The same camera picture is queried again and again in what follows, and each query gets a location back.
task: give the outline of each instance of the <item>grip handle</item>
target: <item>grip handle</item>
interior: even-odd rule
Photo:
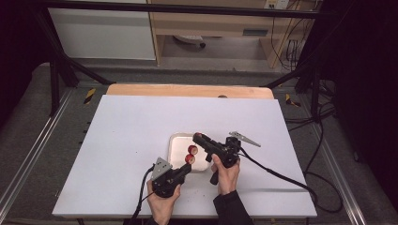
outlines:
[[[213,175],[211,176],[211,179],[210,179],[210,183],[212,185],[219,184],[219,171],[216,171],[213,173]]]

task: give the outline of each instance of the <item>sleeve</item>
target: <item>sleeve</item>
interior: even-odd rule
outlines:
[[[151,217],[146,223],[145,225],[159,225],[155,219],[153,219],[153,217]]]
[[[254,224],[236,190],[226,195],[217,196],[213,202],[219,215],[220,225]]]

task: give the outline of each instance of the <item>hand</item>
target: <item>hand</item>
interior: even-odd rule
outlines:
[[[148,194],[153,192],[152,180],[146,182]],[[170,198],[162,198],[155,193],[151,194],[148,198],[148,204],[152,217],[159,225],[166,225],[169,223],[170,217],[173,213],[174,204],[181,193],[181,185],[177,185],[174,195]]]
[[[225,168],[222,165],[220,158],[212,154],[211,155],[214,164],[211,166],[213,172],[219,171],[219,194],[226,195],[237,189],[237,176],[239,175],[239,164],[240,160],[237,160],[234,166]]]

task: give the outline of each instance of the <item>white tabletop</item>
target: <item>white tabletop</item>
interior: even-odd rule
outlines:
[[[265,167],[305,184],[277,100],[214,97],[103,96],[55,205],[65,218],[129,218],[145,172],[167,159],[170,137],[203,132],[220,143],[238,131],[261,143],[242,142]],[[242,157],[237,192],[253,218],[316,217],[310,194]],[[173,218],[214,218],[217,188],[211,171],[189,173]],[[147,202],[140,216],[150,215]]]

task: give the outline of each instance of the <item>metal tray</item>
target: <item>metal tray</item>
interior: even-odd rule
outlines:
[[[185,156],[189,154],[188,147],[196,145],[198,153],[195,155],[195,162],[192,164],[192,173],[203,173],[210,163],[206,161],[205,149],[192,140],[192,133],[176,133],[170,137],[168,161],[173,168],[180,168],[185,162]]]

